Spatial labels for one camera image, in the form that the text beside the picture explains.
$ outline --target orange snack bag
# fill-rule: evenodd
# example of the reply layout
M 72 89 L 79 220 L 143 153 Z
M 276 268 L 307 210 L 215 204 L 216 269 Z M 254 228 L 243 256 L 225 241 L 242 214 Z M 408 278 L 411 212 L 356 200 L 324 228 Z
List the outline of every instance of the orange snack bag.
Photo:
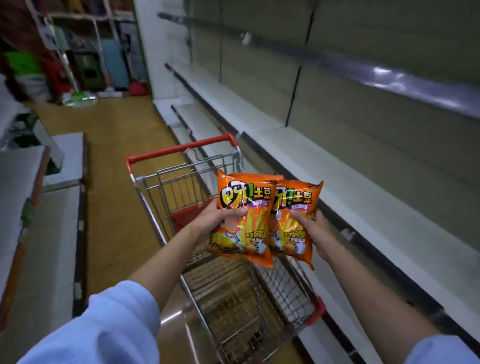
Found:
M 275 186 L 282 176 L 234 173 L 218 170 L 218 207 L 248 209 L 238 221 L 226 219 L 210 237 L 209 250 L 228 257 L 245 257 L 273 267 L 268 249 L 267 220 L 272 209 Z
M 288 254 L 312 265 L 312 238 L 289 211 L 294 209 L 313 218 L 315 205 L 324 185 L 300 181 L 280 181 L 270 212 L 268 227 L 269 246 L 273 254 Z

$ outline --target shopping cart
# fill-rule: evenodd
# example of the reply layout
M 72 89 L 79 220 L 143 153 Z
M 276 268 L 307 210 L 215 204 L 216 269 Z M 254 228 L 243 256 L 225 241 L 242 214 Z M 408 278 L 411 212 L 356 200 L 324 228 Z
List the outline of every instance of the shopping cart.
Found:
M 205 151 L 222 154 L 208 157 Z M 176 165 L 133 176 L 132 164 L 150 160 L 154 165 L 151 159 L 157 157 Z M 126 162 L 161 246 L 217 195 L 218 168 L 243 171 L 242 154 L 231 134 L 126 157 Z M 266 361 L 324 313 L 322 300 L 296 260 L 275 257 L 274 267 L 265 268 L 248 259 L 211 255 L 205 244 L 194 251 L 180 283 L 221 363 Z

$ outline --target hand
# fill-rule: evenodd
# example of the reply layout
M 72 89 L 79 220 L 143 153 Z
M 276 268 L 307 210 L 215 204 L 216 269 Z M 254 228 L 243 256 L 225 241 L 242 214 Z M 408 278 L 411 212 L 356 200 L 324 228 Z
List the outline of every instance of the hand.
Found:
M 328 260 L 327 251 L 332 245 L 338 242 L 335 236 L 330 231 L 328 224 L 320 210 L 315 211 L 315 219 L 311 220 L 296 210 L 290 210 L 290 216 L 297 220 L 307 230 L 308 234 L 312 237 L 313 243 L 317 247 L 318 254 L 324 259 Z
M 247 208 L 228 208 L 225 210 L 217 208 L 218 197 L 215 197 L 211 203 L 203 210 L 188 226 L 196 238 L 197 243 L 203 243 L 210 238 L 210 233 L 225 218 L 236 217 L 241 218 L 247 213 Z

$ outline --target tiled floor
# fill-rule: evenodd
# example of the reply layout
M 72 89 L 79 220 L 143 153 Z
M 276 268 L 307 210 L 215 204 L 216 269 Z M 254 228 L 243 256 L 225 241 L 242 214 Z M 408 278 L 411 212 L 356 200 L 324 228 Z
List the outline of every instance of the tiled floor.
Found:
M 88 293 L 123 279 L 159 249 L 135 194 L 124 157 L 174 146 L 150 97 L 102 99 L 95 106 L 71 109 L 33 104 L 51 135 L 86 133 L 90 146 L 88 191 Z M 135 165 L 136 175 L 183 162 L 182 154 Z M 217 363 L 215 351 L 192 304 L 179 286 L 162 313 L 158 334 L 162 363 Z M 301 363 L 289 344 L 272 363 Z

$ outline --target plastic bag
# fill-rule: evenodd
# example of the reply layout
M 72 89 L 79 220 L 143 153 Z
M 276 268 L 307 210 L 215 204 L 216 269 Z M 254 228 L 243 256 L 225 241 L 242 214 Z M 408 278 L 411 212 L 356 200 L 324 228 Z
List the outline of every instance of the plastic bag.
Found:
M 240 219 L 226 219 L 210 237 L 209 250 L 228 257 L 246 257 L 255 263 L 273 267 L 268 248 L 268 217 L 275 186 L 282 176 L 251 173 L 225 175 L 218 170 L 218 207 L 247 207 Z
M 307 262 L 312 269 L 312 238 L 302 225 L 290 217 L 294 209 L 313 218 L 315 205 L 324 185 L 300 181 L 280 181 L 268 221 L 269 247 L 274 255 L 288 254 Z

